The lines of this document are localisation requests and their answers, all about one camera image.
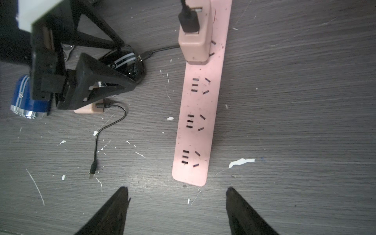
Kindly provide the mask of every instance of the blue cylinder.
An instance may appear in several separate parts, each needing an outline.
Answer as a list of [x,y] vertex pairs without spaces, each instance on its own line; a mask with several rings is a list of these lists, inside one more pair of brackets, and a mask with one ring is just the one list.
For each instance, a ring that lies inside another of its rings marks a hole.
[[22,76],[14,90],[11,103],[13,113],[29,119],[46,117],[50,109],[50,101],[32,100],[30,98],[30,77]]

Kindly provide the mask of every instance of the black charging cable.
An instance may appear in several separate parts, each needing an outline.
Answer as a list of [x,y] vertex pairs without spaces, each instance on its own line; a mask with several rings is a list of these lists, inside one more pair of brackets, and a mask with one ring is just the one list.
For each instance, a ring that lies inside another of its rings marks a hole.
[[149,51],[145,51],[145,52],[142,52],[139,56],[138,56],[138,60],[139,61],[144,61],[148,58],[150,58],[154,53],[156,52],[161,52],[161,51],[166,51],[166,50],[171,50],[171,49],[175,49],[175,48],[179,48],[180,45],[179,44],[176,44],[176,45],[172,45],[172,46],[168,46],[168,47],[162,47],[162,48],[159,48],[159,49],[155,49],[155,50],[149,50]]
[[97,136],[95,137],[95,145],[94,145],[94,161],[93,163],[91,164],[91,167],[90,167],[90,176],[89,178],[92,179],[96,170],[97,170],[97,166],[98,166],[98,161],[97,161],[97,146],[98,146],[98,136],[99,136],[99,133],[101,131],[103,131],[104,129],[112,126],[112,125],[115,125],[116,123],[118,123],[119,121],[123,120],[125,118],[125,116],[127,115],[127,112],[125,111],[125,109],[119,105],[109,105],[109,104],[103,104],[103,103],[96,103],[95,104],[95,107],[96,108],[100,108],[100,109],[104,109],[104,108],[110,108],[110,107],[117,107],[119,109],[121,109],[123,112],[124,112],[124,115],[119,118],[118,120],[114,121],[113,123],[111,124],[108,124],[107,126],[105,127],[102,127],[101,129],[99,129],[98,133],[97,133]]

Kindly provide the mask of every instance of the power strip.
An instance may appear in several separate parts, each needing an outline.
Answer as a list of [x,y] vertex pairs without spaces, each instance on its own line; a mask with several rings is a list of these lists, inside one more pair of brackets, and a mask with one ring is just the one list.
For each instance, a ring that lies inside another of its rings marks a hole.
[[172,176],[196,186],[204,186],[208,176],[231,4],[232,0],[211,0],[209,62],[185,67]]

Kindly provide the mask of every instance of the plug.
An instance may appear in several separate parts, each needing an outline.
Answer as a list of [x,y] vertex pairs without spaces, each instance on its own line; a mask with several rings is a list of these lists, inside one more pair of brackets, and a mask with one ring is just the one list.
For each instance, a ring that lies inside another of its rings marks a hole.
[[186,0],[179,14],[179,45],[189,64],[206,64],[209,61],[210,43],[213,32],[213,17],[210,0]]
[[90,171],[89,171],[89,174],[90,174],[89,179],[93,178],[93,175],[95,174],[95,171],[97,170],[97,166],[98,166],[98,162],[97,161],[94,161],[91,164]]
[[200,31],[200,23],[197,12],[195,10],[191,10],[185,3],[185,0],[180,1],[182,2],[183,8],[178,17],[183,31],[185,33],[195,33]]

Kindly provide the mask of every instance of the wooden table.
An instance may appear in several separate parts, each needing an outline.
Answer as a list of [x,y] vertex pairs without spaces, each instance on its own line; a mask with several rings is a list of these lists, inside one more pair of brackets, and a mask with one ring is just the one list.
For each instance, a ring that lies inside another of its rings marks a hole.
[[[96,8],[139,52],[177,41],[179,1],[107,0]],[[372,1],[233,2],[202,188],[171,176],[185,69],[179,49],[156,53],[145,80],[113,98],[128,114],[101,133],[91,180],[93,132],[121,112],[52,108],[44,119],[18,117],[10,100],[28,68],[1,63],[0,232],[74,234],[125,185],[132,198],[125,234],[230,234],[229,186],[280,234],[374,233],[375,10]],[[80,28],[102,35],[85,18]],[[81,52],[105,51],[78,47],[67,66]],[[228,168],[240,158],[256,161]]]

